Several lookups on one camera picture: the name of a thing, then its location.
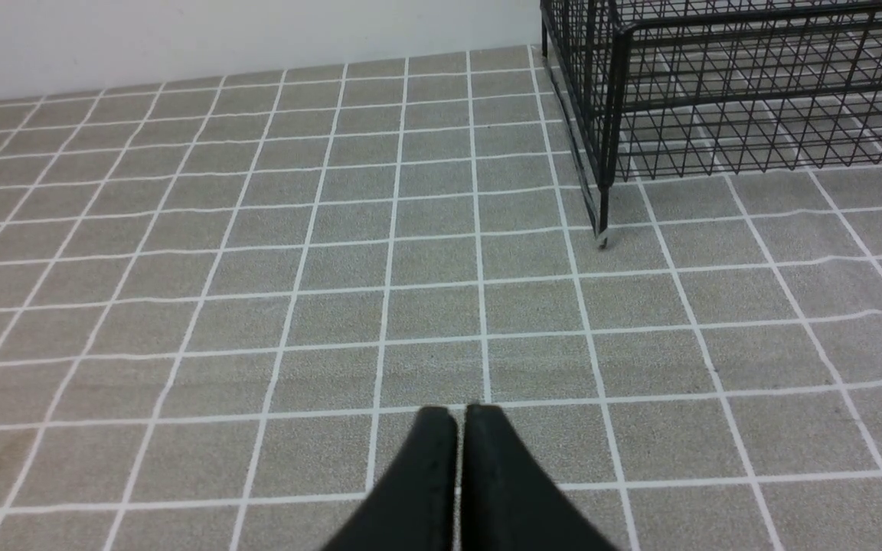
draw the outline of black object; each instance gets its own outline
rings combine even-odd
[[[882,161],[882,0],[541,0],[541,11],[602,244],[617,179]]]
[[[454,519],[456,428],[422,408],[377,487],[325,551],[448,551]],[[557,490],[496,406],[465,412],[465,551],[616,551]]]

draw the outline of wire cage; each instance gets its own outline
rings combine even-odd
[[[541,0],[541,10],[602,246],[616,181],[882,163],[882,0]]]

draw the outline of white wall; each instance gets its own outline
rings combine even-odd
[[[0,99],[538,39],[538,0],[0,0]]]

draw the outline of floor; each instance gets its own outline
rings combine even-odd
[[[314,549],[473,401],[624,549],[882,549],[882,166],[602,252],[539,60],[0,103],[0,550]]]

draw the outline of black rubber tip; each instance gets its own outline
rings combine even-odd
[[[458,426],[445,408],[421,408],[370,496],[325,551],[450,551]]]
[[[463,551],[617,551],[550,481],[496,406],[465,412]]]

